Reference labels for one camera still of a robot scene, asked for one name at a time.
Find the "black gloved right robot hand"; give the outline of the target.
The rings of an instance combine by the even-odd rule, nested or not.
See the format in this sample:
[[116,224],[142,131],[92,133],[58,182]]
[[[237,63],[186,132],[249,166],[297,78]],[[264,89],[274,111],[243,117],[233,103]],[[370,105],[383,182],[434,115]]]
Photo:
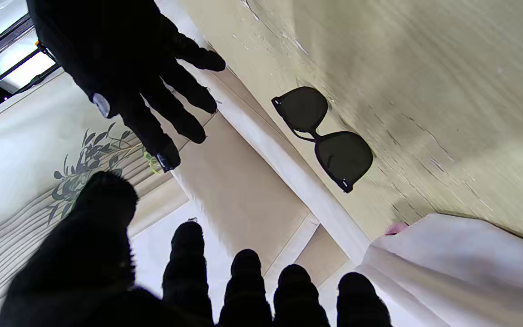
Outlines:
[[155,110],[194,143],[205,129],[173,95],[214,114],[217,102],[179,60],[221,72],[225,60],[199,46],[153,0],[28,0],[38,39],[106,118],[120,116],[163,170],[180,165]]

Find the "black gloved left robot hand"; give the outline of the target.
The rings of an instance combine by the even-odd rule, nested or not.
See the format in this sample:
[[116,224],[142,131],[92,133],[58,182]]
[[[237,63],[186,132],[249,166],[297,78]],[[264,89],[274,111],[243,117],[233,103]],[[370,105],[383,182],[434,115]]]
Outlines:
[[128,238],[138,203],[133,186],[95,173],[70,213],[12,278],[0,327],[328,327],[318,290],[301,265],[285,267],[268,304],[251,249],[231,263],[218,322],[212,317],[205,240],[196,221],[172,236],[162,297],[136,284]]

